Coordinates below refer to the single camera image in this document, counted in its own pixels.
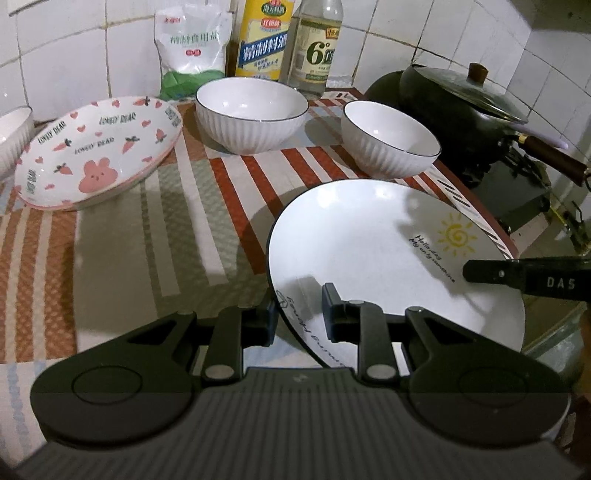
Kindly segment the white ribbed bowl at left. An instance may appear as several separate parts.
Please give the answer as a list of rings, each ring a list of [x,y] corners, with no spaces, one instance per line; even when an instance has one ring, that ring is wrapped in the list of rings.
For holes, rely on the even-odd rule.
[[[9,177],[34,136],[32,109],[22,106],[0,118],[0,179]]]

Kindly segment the gas stove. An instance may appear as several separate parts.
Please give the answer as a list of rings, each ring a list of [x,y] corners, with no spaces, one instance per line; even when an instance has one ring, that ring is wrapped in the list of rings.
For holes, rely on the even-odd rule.
[[[516,147],[488,167],[469,189],[497,220],[525,259],[590,258],[590,221],[575,202],[562,204],[547,167]],[[578,321],[584,304],[525,294],[527,354],[564,375],[580,367],[583,342]]]

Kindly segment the striped checkered table cloth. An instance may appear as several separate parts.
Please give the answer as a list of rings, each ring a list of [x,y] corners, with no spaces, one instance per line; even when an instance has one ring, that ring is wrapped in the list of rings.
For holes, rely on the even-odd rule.
[[[146,180],[81,211],[38,211],[1,185],[1,457],[42,446],[30,389],[47,367],[167,314],[214,317],[266,292],[266,239],[281,209],[358,178],[339,120],[353,89],[312,102],[277,151],[224,153],[180,107],[183,132]]]

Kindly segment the yellow label cooking wine bottle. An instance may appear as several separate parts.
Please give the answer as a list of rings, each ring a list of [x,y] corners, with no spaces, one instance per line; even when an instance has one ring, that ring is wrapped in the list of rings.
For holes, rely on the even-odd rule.
[[[235,75],[277,81],[287,48],[294,1],[247,0],[238,37]]]

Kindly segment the pink carrot bear plate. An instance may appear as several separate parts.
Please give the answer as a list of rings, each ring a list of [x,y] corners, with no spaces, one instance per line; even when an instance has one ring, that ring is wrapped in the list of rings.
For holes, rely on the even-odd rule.
[[[95,101],[42,129],[16,163],[14,190],[38,210],[81,209],[149,176],[173,150],[183,121],[149,96]]]

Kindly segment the black wok with lid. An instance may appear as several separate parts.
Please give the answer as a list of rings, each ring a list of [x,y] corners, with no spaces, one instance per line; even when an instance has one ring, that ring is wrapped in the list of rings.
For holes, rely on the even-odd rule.
[[[479,186],[514,146],[589,188],[590,168],[565,153],[557,137],[530,128],[513,102],[484,85],[487,75],[478,63],[467,74],[414,63],[380,77],[365,97],[427,127],[441,144],[441,161],[470,188]]]

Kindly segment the clear white vinegar bottle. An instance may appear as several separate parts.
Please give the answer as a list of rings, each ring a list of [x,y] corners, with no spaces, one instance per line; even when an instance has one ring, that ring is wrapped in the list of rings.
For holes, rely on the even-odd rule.
[[[341,0],[301,2],[287,85],[308,100],[322,97],[342,28]]]

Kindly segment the small white ribbed bowl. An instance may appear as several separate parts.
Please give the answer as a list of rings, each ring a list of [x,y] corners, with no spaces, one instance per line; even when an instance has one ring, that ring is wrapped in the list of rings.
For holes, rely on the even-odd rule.
[[[342,108],[342,145],[370,177],[393,180],[426,171],[442,147],[435,135],[413,117],[367,100]]]

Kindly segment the white plate with sun print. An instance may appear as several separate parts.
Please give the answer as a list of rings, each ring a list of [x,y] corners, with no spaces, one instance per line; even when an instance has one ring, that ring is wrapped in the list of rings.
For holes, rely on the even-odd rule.
[[[421,306],[513,350],[525,335],[519,291],[472,284],[471,259],[503,260],[487,232],[445,202],[379,180],[311,188],[281,211],[267,244],[267,272],[287,327],[318,363],[355,367],[356,346],[329,340],[322,287],[344,300],[401,315]]]

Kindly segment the white green salt bag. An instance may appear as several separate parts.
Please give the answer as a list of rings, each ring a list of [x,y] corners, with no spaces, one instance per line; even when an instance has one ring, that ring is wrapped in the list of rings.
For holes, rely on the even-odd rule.
[[[193,1],[155,12],[154,40],[161,65],[159,97],[190,99],[226,75],[233,15],[228,1]]]

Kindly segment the large white ribbed bowl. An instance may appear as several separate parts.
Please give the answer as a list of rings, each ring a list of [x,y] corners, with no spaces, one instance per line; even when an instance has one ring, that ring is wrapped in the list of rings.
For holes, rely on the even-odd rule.
[[[286,85],[249,77],[213,80],[195,93],[197,120],[226,151],[276,150],[304,124],[308,100]]]

